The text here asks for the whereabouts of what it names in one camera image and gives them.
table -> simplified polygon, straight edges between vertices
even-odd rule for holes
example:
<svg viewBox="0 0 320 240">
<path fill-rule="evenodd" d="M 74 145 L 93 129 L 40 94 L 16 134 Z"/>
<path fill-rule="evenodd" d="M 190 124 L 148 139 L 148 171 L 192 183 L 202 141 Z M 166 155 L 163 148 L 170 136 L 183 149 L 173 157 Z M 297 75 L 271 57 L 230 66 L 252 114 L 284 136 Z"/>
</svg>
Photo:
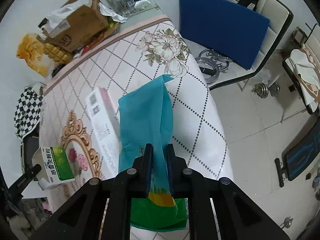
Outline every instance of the table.
<svg viewBox="0 0 320 240">
<path fill-rule="evenodd" d="M 106 158 L 99 154 L 87 113 L 86 96 L 95 87 L 105 88 L 119 116 L 120 97 L 164 73 L 174 77 L 166 83 L 166 88 L 172 101 L 171 143 L 176 155 L 185 158 L 190 168 L 205 177 L 233 179 L 215 102 L 176 27 L 166 16 L 158 16 L 127 30 L 119 37 L 115 35 L 113 42 L 102 43 L 97 51 L 83 57 L 77 64 L 71 64 L 46 90 L 40 146 L 63 145 L 67 148 L 69 161 L 76 162 L 75 170 L 82 168 L 73 185 L 67 183 L 50 190 L 48 201 L 53 211 L 90 177 L 113 177 Z M 148 231 L 132 228 L 132 235 L 140 239 L 149 239 L 148 234 Z M 173 239 L 182 240 L 187 234 L 188 231 L 183 230 L 181 237 Z"/>
</svg>

flower print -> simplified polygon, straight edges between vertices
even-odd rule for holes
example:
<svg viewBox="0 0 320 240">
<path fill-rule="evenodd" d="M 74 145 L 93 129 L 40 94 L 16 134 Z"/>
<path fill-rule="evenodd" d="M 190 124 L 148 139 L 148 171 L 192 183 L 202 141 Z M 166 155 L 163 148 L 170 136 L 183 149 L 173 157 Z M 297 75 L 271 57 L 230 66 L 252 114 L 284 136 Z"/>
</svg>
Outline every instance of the flower print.
<svg viewBox="0 0 320 240">
<path fill-rule="evenodd" d="M 175 57 L 168 60 L 165 64 L 164 73 L 171 74 L 175 77 L 183 77 L 186 75 L 189 67 L 183 64 L 180 60 L 177 60 Z"/>
<path fill-rule="evenodd" d="M 141 51 L 152 67 L 154 62 L 165 65 L 164 73 L 171 74 L 173 77 L 183 77 L 189 70 L 185 65 L 186 58 L 184 52 L 189 55 L 190 50 L 179 33 L 174 34 L 168 28 L 166 31 L 158 30 L 157 34 L 146 32 L 139 41 L 135 51 Z"/>
<path fill-rule="evenodd" d="M 79 163 L 80 167 L 84 171 L 87 171 L 88 170 L 88 164 L 87 164 L 87 159 L 85 158 L 85 156 L 83 154 L 79 154 L 77 156 L 77 159 L 78 159 L 78 163 Z"/>
<path fill-rule="evenodd" d="M 153 52 L 161 56 L 164 60 L 170 60 L 180 54 L 180 44 L 178 40 L 169 35 L 161 35 L 151 42 Z"/>
<path fill-rule="evenodd" d="M 148 44 L 151 43 L 154 39 L 154 34 L 151 34 L 150 32 L 146 32 L 146 34 L 143 36 L 143 38 L 139 41 L 135 51 L 141 50 L 141 54 L 144 54 L 148 51 Z"/>
<path fill-rule="evenodd" d="M 77 157 L 77 152 L 74 148 L 69 149 L 68 158 L 71 163 L 74 163 Z"/>
</svg>

plastic bag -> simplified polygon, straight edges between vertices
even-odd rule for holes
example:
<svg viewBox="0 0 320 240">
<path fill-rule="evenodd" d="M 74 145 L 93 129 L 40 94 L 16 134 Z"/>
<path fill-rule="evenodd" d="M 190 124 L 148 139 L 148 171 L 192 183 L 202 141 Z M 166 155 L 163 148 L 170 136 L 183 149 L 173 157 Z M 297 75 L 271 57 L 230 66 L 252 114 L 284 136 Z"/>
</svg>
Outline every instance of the plastic bag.
<svg viewBox="0 0 320 240">
<path fill-rule="evenodd" d="M 171 197 L 163 153 L 173 130 L 172 105 L 164 83 L 172 79 L 162 75 L 119 99 L 119 172 L 132 167 L 147 143 L 153 145 L 149 198 L 132 199 L 131 209 L 132 226 L 151 231 L 184 229 L 187 222 L 185 200 Z"/>
<path fill-rule="evenodd" d="M 37 39 L 36 33 L 27 33 L 21 39 L 16 57 L 24 59 L 30 68 L 47 80 L 55 68 L 54 61 L 44 54 L 44 45 Z"/>
<path fill-rule="evenodd" d="M 266 85 L 271 80 L 271 71 L 266 68 L 262 68 L 254 77 L 251 78 L 250 82 L 257 83 L 265 83 Z"/>
</svg>

white floor tile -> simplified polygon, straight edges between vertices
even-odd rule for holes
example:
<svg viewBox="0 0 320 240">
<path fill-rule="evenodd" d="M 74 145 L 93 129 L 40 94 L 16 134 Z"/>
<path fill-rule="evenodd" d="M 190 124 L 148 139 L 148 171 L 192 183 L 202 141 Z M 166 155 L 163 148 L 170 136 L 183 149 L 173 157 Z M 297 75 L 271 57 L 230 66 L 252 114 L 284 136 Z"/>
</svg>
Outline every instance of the white floor tile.
<svg viewBox="0 0 320 240">
<path fill-rule="evenodd" d="M 211 91 L 227 143 L 263 130 L 250 90 L 241 92 L 237 84 Z"/>
<path fill-rule="evenodd" d="M 271 163 L 265 132 L 261 131 L 230 143 L 228 148 L 234 182 L 252 200 L 269 193 Z"/>
<path fill-rule="evenodd" d="M 206 47 L 204 47 L 198 43 L 196 43 L 195 48 L 196 48 L 196 51 L 198 52 L 198 55 L 200 54 L 201 51 L 207 49 Z"/>
<path fill-rule="evenodd" d="M 191 54 L 193 55 L 194 58 L 198 57 L 199 53 L 197 51 L 197 43 L 193 42 L 193 41 L 189 41 L 187 39 L 184 39 L 184 41 L 186 42 L 186 45 L 188 46 L 188 48 L 191 51 Z"/>
<path fill-rule="evenodd" d="M 261 117 L 263 128 L 268 128 L 271 125 L 281 121 L 281 118 L 286 118 L 301 109 L 304 109 L 304 104 L 297 91 L 290 92 L 289 86 L 292 84 L 286 75 L 281 75 L 277 82 L 280 85 L 280 92 L 277 97 L 272 97 L 270 94 L 267 98 L 260 98 L 252 93 L 252 99 L 256 105 L 257 111 Z"/>
<path fill-rule="evenodd" d="M 264 130 L 268 144 L 268 155 L 271 159 L 270 172 L 273 191 L 280 187 L 276 173 L 276 165 L 274 163 L 275 158 L 280 158 L 281 160 L 282 154 L 295 146 L 312 128 L 315 122 L 316 118 L 305 112 L 299 113 L 284 120 L 283 123 L 277 123 Z"/>
<path fill-rule="evenodd" d="M 268 58 L 267 64 L 268 63 L 273 63 L 273 64 L 280 64 L 282 63 L 282 56 L 281 53 L 273 53 L 271 56 Z"/>
<path fill-rule="evenodd" d="M 233 72 L 236 74 L 237 77 L 242 77 L 242 76 L 250 74 L 254 71 L 252 68 L 249 70 L 246 70 L 243 67 L 240 67 L 235 62 L 231 62 L 229 65 L 229 68 L 231 68 L 233 70 Z"/>
</svg>

green and white box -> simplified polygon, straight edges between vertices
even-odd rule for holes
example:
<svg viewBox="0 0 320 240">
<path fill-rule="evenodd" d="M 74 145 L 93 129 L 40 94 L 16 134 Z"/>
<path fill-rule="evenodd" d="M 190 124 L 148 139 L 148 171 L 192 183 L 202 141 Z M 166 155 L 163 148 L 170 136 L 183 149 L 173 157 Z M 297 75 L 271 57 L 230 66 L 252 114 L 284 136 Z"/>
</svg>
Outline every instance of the green and white box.
<svg viewBox="0 0 320 240">
<path fill-rule="evenodd" d="M 41 171 L 36 177 L 42 190 L 75 180 L 62 147 L 40 147 L 32 157 L 32 164 L 41 165 Z"/>
</svg>

